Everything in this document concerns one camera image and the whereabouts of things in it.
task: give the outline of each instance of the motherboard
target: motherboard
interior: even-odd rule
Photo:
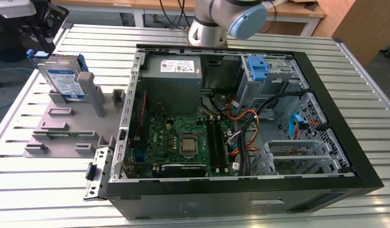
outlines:
[[[232,122],[220,118],[155,117],[145,150],[133,149],[125,163],[135,178],[231,176],[225,141]]]

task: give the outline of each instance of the desk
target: desk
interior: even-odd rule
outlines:
[[[81,200],[91,159],[23,158],[49,102],[49,86],[35,70],[0,123],[0,227],[390,228],[390,101],[348,50],[331,38],[257,34],[227,41],[229,48],[307,54],[386,187],[313,213],[127,221],[108,201]],[[128,87],[137,43],[185,42],[180,30],[77,24],[53,40],[56,54],[81,52],[104,93]]]
[[[52,3],[69,10],[132,13],[136,27],[144,27],[144,14],[163,14],[159,0],[52,0]],[[180,15],[176,0],[163,0],[165,13]],[[195,0],[187,0],[184,12],[193,16]],[[315,11],[304,9],[303,4],[285,2],[276,6],[276,21],[305,23],[300,36],[311,36],[317,23],[325,17],[325,13],[317,6]],[[267,20],[273,19],[273,9],[268,9]]]

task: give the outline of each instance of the floor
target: floor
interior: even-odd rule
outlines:
[[[161,15],[145,16],[145,25],[153,28],[167,28],[169,23]],[[131,14],[121,14],[121,23],[124,26],[133,26],[133,20]],[[179,25],[183,26],[185,24],[184,19],[180,21]],[[24,46],[25,48],[36,48],[37,44],[24,39]],[[27,58],[15,62],[15,63],[4,63],[0,62],[0,70],[5,68],[28,68],[32,69],[32,65]],[[376,57],[373,58],[369,65],[365,67],[365,70],[371,77],[373,78],[375,82],[378,83],[379,87],[382,88],[383,92],[386,93],[387,97],[390,98],[390,59],[384,57],[383,53],[380,52]],[[4,118],[4,115],[9,109],[9,104],[13,102],[21,87],[28,79],[31,71],[28,70],[7,70],[0,72],[0,121]]]

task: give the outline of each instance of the cpu socket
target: cpu socket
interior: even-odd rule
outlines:
[[[180,135],[180,155],[191,159],[197,155],[197,136],[191,134]]]

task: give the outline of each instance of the green circuit board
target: green circuit board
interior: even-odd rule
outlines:
[[[135,167],[139,178],[151,177],[151,168],[153,164],[203,164],[207,166],[207,176],[231,176],[229,168],[216,172],[209,168],[208,155],[208,131],[207,118],[195,117],[169,117],[152,118],[149,123],[147,149],[144,152],[143,163]],[[227,132],[232,129],[232,122],[228,120],[219,121],[221,129],[221,141],[227,141]],[[193,156],[183,156],[180,154],[180,138],[191,136],[196,138],[197,153]],[[225,163],[228,164],[227,148],[224,143],[221,148],[225,153]]]

